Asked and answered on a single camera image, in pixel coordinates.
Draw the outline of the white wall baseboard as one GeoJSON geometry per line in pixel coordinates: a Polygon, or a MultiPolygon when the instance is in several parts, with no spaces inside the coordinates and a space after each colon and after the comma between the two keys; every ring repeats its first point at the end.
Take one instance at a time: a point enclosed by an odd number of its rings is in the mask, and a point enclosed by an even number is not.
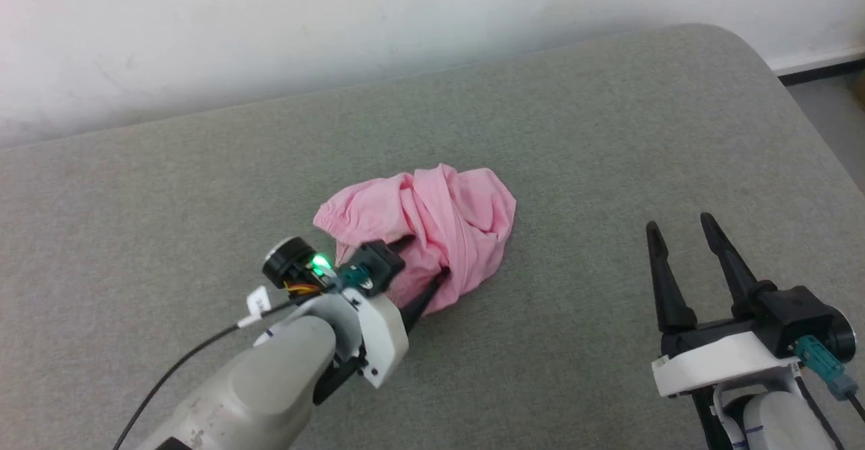
{"type": "Polygon", "coordinates": [[[828,66],[846,64],[855,60],[865,58],[865,45],[850,47],[849,49],[834,50],[818,55],[798,55],[784,59],[769,60],[767,65],[776,76],[787,76],[798,72],[823,69],[828,66]]]}

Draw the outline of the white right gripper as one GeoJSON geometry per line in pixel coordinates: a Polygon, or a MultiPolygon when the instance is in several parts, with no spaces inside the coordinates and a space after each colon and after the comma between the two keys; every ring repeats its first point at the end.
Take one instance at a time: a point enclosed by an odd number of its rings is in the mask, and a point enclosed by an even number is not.
{"type": "Polygon", "coordinates": [[[735,320],[697,324],[668,263],[668,247],[660,228],[657,222],[648,222],[649,267],[661,332],[662,355],[651,363],[658,394],[673,397],[705,386],[738,388],[753,383],[800,397],[797,360],[775,357],[753,332],[751,318],[761,310],[760,296],[778,287],[770,280],[755,278],[714,216],[702,212],[700,222],[707,244],[722,266],[735,320]]]}

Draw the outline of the grey fabric sofa cushion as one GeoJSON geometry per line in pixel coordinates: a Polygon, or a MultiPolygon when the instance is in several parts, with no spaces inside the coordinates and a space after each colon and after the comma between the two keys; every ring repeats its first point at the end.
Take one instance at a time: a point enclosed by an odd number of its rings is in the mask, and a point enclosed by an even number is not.
{"type": "Polygon", "coordinates": [[[340,189],[448,164],[517,200],[497,273],[354,376],[305,450],[688,450],[658,395],[645,225],[700,320],[731,314],[699,216],[857,332],[865,195],[741,37],[690,24],[389,83],[0,149],[0,450],[111,450],[155,382],[246,314],[340,189]]]}

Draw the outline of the pink cotton shorts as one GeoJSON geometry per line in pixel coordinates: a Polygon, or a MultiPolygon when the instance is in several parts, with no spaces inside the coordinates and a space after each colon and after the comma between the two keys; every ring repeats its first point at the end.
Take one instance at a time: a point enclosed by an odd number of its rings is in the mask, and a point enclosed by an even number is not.
{"type": "Polygon", "coordinates": [[[401,251],[405,268],[387,289],[399,308],[420,295],[442,270],[426,313],[454,305],[499,268],[516,216],[516,199],[489,169],[434,169],[356,183],[325,201],[313,225],[336,241],[342,264],[362,243],[414,240],[401,251]]]}

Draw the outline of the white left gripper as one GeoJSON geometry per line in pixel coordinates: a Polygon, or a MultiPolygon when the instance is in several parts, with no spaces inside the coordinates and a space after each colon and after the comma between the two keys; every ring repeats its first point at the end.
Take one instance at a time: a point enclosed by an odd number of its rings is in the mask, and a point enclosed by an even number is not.
{"type": "MultiPolygon", "coordinates": [[[[405,235],[389,243],[389,251],[402,256],[414,241],[414,235],[405,235]]],[[[323,404],[355,375],[379,389],[407,354],[407,334],[449,276],[450,269],[442,269],[420,294],[399,309],[384,294],[368,298],[358,290],[320,295],[301,305],[297,315],[320,318],[335,334],[334,355],[316,379],[313,403],[323,404]]]]}

